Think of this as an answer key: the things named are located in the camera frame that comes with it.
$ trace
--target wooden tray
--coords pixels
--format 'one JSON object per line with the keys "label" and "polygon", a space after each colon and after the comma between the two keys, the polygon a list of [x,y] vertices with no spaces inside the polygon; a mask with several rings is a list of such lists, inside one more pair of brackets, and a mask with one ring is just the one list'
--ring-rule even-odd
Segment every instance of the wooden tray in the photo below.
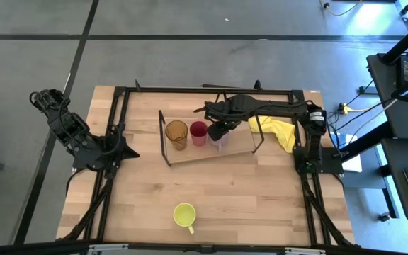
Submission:
{"label": "wooden tray", "polygon": [[[170,111],[161,110],[159,118],[160,128],[163,130],[160,134],[164,145],[162,153],[164,152],[164,156],[166,157],[165,160],[167,160],[167,163],[169,164],[223,157],[239,153],[252,153],[256,149],[255,139],[248,122],[241,122],[235,130],[232,130],[227,134],[227,144],[224,145],[219,152],[218,147],[210,143],[210,137],[207,137],[206,143],[201,147],[195,146],[191,139],[189,128],[193,122],[203,121],[207,126],[212,124],[209,120],[204,119],[204,112],[190,113],[187,116],[177,117],[170,113]],[[168,123],[174,120],[183,121],[188,127],[187,147],[181,151],[175,149],[171,141],[166,137],[165,128]]]}

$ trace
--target gray concrete floor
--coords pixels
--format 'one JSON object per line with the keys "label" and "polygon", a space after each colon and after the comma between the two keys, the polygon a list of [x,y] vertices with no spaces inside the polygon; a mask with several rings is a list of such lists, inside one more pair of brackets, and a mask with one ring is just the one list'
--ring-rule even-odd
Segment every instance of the gray concrete floor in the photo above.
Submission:
{"label": "gray concrete floor", "polygon": [[[352,4],[331,2],[336,12]],[[91,0],[0,0],[0,33],[80,34],[90,6]],[[346,16],[333,17],[321,10],[318,0],[105,0],[100,1],[91,27],[91,34],[406,33],[394,4],[362,3]],[[260,79],[265,88],[320,90],[325,107],[333,108],[349,101],[359,86],[370,81],[366,56],[386,52],[394,43],[88,41],[70,109],[85,118],[95,85],[132,86],[135,79],[142,86],[194,87],[202,83],[251,87]],[[77,45],[77,41],[0,41],[0,161],[6,165],[0,171],[0,245],[12,242],[47,134],[45,117],[29,104],[28,94],[62,89]],[[365,108],[378,102],[375,96],[361,96],[352,106]],[[344,131],[354,132],[374,115],[375,111],[366,114]],[[341,118],[340,123],[351,117]],[[379,117],[359,135],[384,120],[385,116]],[[56,144],[27,242],[55,238],[71,164],[72,158]],[[386,211],[381,191],[348,189],[346,197],[358,244],[408,252],[408,221],[404,217],[386,223],[374,220]]]}

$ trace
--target yellow cloth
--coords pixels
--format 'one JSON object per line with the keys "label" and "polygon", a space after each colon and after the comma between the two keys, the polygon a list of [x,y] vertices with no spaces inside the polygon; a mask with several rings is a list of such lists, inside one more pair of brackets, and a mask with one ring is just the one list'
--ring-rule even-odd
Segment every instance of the yellow cloth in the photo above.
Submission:
{"label": "yellow cloth", "polygon": [[[287,153],[292,153],[292,148],[295,144],[295,125],[280,120],[274,120],[272,117],[267,116],[259,116],[259,122],[261,124],[262,132],[275,133],[278,142],[283,146],[284,150]],[[256,117],[250,118],[248,123],[252,132],[259,132]]]}

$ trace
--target red cup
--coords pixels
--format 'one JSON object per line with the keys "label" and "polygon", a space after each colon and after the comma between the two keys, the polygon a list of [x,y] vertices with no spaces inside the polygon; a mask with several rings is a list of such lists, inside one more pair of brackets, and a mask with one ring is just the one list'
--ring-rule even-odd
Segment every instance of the red cup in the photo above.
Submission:
{"label": "red cup", "polygon": [[202,121],[195,121],[190,126],[190,134],[195,146],[203,146],[207,138],[207,125]]}

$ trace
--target wooden table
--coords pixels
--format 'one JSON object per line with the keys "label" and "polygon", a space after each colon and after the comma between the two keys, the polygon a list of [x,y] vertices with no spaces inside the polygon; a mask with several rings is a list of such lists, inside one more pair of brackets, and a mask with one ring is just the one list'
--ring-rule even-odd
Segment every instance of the wooden table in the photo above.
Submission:
{"label": "wooden table", "polygon": [[[95,135],[105,132],[113,91],[113,86],[95,88],[86,120]],[[304,91],[304,94],[305,99],[323,105],[319,91]],[[284,151],[274,134],[266,134],[266,141],[256,154],[166,165],[160,149],[158,110],[174,112],[172,118],[180,120],[202,107],[205,100],[212,101],[215,97],[206,93],[130,93],[124,136],[141,157],[121,163],[110,200],[104,241],[310,245],[300,177],[295,172],[293,156]],[[254,97],[287,101],[286,96]],[[279,119],[290,122],[288,118]],[[328,135],[323,137],[322,144],[331,146]],[[86,212],[95,175],[85,170],[72,180],[57,237],[68,234]],[[330,174],[320,174],[320,179],[328,215],[353,242],[341,184]],[[173,210],[182,202],[196,208],[193,235],[173,221]],[[314,221],[322,243],[316,213]],[[94,220],[93,237],[97,223],[98,220]]]}

